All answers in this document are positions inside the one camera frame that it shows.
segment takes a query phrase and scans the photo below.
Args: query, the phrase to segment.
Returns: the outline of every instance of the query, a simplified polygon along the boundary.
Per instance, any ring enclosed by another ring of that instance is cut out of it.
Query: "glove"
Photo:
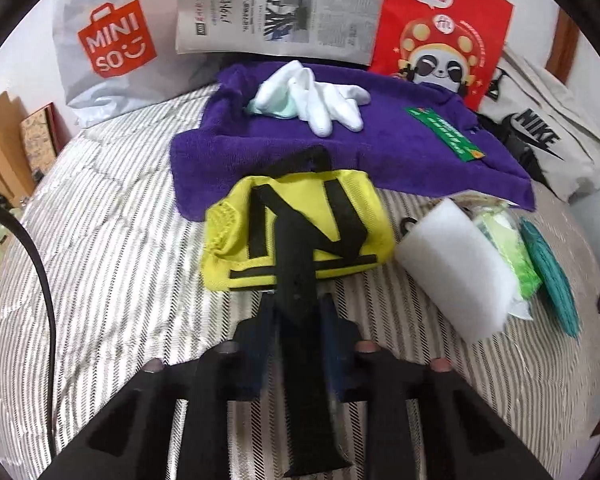
[[[328,137],[333,120],[352,132],[362,130],[358,105],[369,102],[369,92],[360,86],[316,82],[314,72],[294,60],[260,86],[247,110],[284,119],[297,116],[315,135]]]

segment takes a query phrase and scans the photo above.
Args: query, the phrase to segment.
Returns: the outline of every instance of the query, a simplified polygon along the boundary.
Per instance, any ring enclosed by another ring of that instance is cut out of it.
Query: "purple towel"
[[[220,88],[209,99],[200,128],[171,141],[173,187],[184,218],[202,221],[206,209],[242,177],[315,144],[327,147],[334,170],[366,171],[379,188],[431,197],[475,189],[535,209],[525,170],[478,126],[458,95],[439,86],[415,85],[363,70],[307,65],[316,81],[356,84],[371,94],[371,103],[360,107],[365,123],[361,132],[335,123],[331,136],[320,139],[298,119],[246,114],[243,108],[260,83],[282,64],[234,64],[223,70],[218,76]],[[405,107],[433,108],[486,156],[462,162]]]

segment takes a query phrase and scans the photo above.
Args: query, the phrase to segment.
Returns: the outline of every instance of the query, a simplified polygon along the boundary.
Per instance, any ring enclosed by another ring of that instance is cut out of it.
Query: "green label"
[[[433,130],[460,160],[469,162],[484,157],[478,146],[469,142],[469,139],[430,108],[405,108],[405,111]]]

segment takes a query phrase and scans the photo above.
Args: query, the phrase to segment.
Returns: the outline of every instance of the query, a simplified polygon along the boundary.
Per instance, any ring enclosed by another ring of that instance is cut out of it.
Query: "striped fabric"
[[[205,290],[198,272],[203,224],[176,210],[168,145],[194,128],[209,86],[84,131],[65,148],[36,191],[24,224],[40,248],[54,295],[58,360],[54,387],[61,449],[153,357],[170,364],[199,357],[252,316],[259,294]],[[394,226],[423,216],[426,198],[379,191]],[[535,321],[468,346],[395,262],[323,283],[343,317],[403,359],[446,356],[533,453],[557,474],[563,452],[587,438],[600,392],[600,272],[565,207],[542,187],[532,218],[573,287],[582,318],[565,336],[534,300]],[[42,294],[24,250],[11,244],[0,280],[0,460],[15,479],[37,477],[45,444],[48,327]],[[281,371],[270,359],[260,402],[229,405],[234,479],[278,479],[288,467]],[[175,479],[185,402],[174,417],[168,478]],[[408,403],[420,467],[417,406]],[[334,406],[342,452],[354,465],[325,478],[361,479],[364,404]]]

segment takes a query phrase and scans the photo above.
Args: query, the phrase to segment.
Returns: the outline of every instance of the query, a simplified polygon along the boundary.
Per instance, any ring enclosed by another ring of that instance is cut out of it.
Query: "yellow pouch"
[[[201,263],[206,288],[275,285],[273,210],[285,207],[301,212],[324,235],[325,250],[314,251],[318,279],[371,269],[394,250],[389,219],[366,173],[247,176],[206,211]]]

